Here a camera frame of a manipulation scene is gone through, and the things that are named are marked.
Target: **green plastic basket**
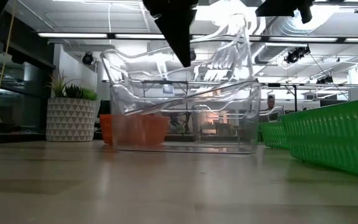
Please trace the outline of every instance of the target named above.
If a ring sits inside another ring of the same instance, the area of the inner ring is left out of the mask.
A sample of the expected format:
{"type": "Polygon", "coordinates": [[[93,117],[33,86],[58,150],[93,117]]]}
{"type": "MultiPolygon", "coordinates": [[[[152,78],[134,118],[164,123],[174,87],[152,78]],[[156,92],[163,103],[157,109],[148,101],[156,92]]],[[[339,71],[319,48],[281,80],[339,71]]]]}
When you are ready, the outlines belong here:
{"type": "Polygon", "coordinates": [[[262,130],[265,146],[289,149],[281,122],[262,123],[260,130],[262,130]]]}
{"type": "Polygon", "coordinates": [[[293,157],[358,174],[358,101],[282,116],[293,157]]]}

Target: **security camera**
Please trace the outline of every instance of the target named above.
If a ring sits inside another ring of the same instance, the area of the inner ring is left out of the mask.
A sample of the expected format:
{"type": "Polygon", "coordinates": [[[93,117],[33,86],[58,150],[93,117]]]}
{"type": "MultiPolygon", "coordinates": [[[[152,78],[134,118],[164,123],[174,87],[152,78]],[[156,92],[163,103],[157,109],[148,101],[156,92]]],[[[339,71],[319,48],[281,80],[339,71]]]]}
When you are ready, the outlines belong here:
{"type": "Polygon", "coordinates": [[[85,55],[82,58],[82,63],[84,63],[84,65],[93,65],[95,63],[95,59],[92,56],[92,52],[85,52],[85,55]]]}

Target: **transparent plastic container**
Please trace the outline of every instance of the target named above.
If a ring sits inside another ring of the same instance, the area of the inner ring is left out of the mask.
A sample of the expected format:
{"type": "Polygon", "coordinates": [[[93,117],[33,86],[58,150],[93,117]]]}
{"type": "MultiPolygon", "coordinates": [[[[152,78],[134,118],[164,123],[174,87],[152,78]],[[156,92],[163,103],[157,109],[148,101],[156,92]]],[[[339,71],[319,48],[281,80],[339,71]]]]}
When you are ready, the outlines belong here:
{"type": "Polygon", "coordinates": [[[192,48],[209,49],[211,53],[205,58],[196,57],[187,68],[182,67],[170,47],[135,56],[116,49],[103,52],[101,58],[110,81],[111,113],[127,116],[116,122],[113,119],[115,136],[144,137],[154,132],[152,126],[144,125],[139,131],[134,125],[140,124],[148,114],[163,117],[159,119],[162,121],[171,114],[186,113],[191,115],[195,140],[186,142],[183,149],[183,142],[178,146],[172,146],[171,142],[169,145],[142,144],[142,141],[120,141],[119,137],[113,138],[114,148],[254,153],[261,87],[252,76],[246,24],[244,15],[236,14],[215,33],[192,40],[192,48]],[[215,133],[206,134],[203,130],[211,116],[222,116],[221,124],[215,133]],[[224,126],[232,131],[225,133],[224,126]]]}
{"type": "MultiPolygon", "coordinates": [[[[154,114],[170,117],[174,113],[189,113],[194,142],[184,144],[150,145],[137,144],[134,141],[114,141],[114,147],[120,150],[218,152],[252,154],[256,152],[259,130],[260,85],[256,82],[242,82],[221,88],[220,93],[169,101],[139,110],[137,114],[154,114]]],[[[113,122],[114,133],[123,135],[139,134],[132,125],[134,119],[142,116],[130,114],[131,119],[113,122]]],[[[156,132],[155,128],[143,129],[143,134],[156,132]]]]}
{"type": "Polygon", "coordinates": [[[236,14],[215,33],[193,39],[192,49],[208,49],[210,54],[196,55],[187,68],[168,46],[132,56],[116,49],[103,52],[112,114],[139,113],[177,99],[214,97],[215,90],[253,80],[246,24],[244,15],[236,14]]]}

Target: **white geometric planter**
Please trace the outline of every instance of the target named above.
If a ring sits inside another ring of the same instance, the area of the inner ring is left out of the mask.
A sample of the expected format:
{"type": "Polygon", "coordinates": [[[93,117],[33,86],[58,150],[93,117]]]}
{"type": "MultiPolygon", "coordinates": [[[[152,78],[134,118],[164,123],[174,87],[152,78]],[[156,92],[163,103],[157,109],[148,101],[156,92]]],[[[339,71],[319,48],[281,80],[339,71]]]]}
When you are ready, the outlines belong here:
{"type": "Polygon", "coordinates": [[[47,141],[93,140],[95,102],[74,98],[48,100],[47,141]]]}

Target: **wooden floor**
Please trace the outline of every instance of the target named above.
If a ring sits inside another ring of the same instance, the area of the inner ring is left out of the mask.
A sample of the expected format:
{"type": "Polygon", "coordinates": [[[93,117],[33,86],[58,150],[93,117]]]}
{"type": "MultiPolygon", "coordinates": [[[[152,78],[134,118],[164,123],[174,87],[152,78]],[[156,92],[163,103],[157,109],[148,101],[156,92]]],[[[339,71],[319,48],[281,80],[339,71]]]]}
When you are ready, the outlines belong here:
{"type": "Polygon", "coordinates": [[[358,223],[358,177],[263,155],[0,145],[0,223],[358,223]]]}

